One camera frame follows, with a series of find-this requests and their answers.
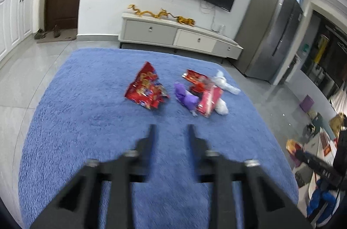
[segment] golden dragon decoration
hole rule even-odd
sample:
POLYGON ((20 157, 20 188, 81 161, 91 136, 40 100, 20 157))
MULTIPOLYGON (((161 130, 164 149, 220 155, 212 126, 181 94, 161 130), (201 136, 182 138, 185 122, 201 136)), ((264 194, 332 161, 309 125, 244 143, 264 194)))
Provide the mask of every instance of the golden dragon decoration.
POLYGON ((168 13, 167 10, 161 9, 160 12, 155 15, 153 14, 151 11, 143 11, 141 12, 140 9, 136 8, 136 6, 134 4, 129 5, 128 9, 133 9, 136 15, 142 16, 144 14, 150 14, 153 18, 156 19, 161 19, 162 16, 165 16, 166 18, 170 16, 172 16, 174 19, 176 19, 176 21, 180 24, 184 24, 184 25, 189 25, 189 26, 195 26, 195 20, 193 19, 186 19, 184 17, 182 17, 181 15, 179 16, 174 16, 171 13, 168 13))

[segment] tv cabinet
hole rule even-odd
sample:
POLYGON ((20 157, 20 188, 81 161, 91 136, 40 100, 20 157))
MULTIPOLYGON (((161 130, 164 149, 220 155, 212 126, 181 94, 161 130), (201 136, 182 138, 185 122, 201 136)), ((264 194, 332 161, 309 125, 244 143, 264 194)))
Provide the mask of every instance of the tv cabinet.
POLYGON ((238 59, 242 47, 232 39, 213 31, 182 25, 172 19, 155 19, 124 13, 119 36, 123 43, 137 43, 183 49, 213 56, 238 59))

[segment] baseboard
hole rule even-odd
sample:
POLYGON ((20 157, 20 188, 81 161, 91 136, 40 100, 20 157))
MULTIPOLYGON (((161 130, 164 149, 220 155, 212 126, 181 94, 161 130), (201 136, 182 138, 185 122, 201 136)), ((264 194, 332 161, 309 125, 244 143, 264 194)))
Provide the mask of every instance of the baseboard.
POLYGON ((77 34, 76 41, 118 41, 119 34, 77 34))

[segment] purple box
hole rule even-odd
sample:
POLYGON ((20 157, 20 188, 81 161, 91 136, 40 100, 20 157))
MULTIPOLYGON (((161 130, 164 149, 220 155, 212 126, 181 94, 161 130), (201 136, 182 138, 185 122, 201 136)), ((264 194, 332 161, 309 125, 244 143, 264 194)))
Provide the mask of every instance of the purple box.
POLYGON ((300 108, 304 112, 308 112, 312 108, 313 104, 314 104, 314 101, 312 100, 312 98, 306 95, 305 99, 300 103, 300 108))

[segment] tile floor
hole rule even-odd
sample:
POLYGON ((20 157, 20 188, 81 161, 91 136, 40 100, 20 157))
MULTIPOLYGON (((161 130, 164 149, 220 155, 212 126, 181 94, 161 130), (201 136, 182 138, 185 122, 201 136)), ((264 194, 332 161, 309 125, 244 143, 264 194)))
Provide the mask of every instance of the tile floor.
MULTIPOLYGON (((16 53, 0 69, 0 197, 18 224, 22 225, 18 200, 18 172, 24 140, 35 109, 55 73, 74 50, 82 47, 118 48, 118 42, 60 41, 37 44, 32 36, 19 44, 16 53)), ((124 48, 173 53, 172 49, 125 44, 124 48)), ((221 58, 179 50, 182 56, 220 63, 221 58)), ((291 166, 285 143, 304 141, 308 116, 298 107, 295 95, 284 86, 245 78, 229 62, 222 66, 249 96, 277 138, 291 166)))

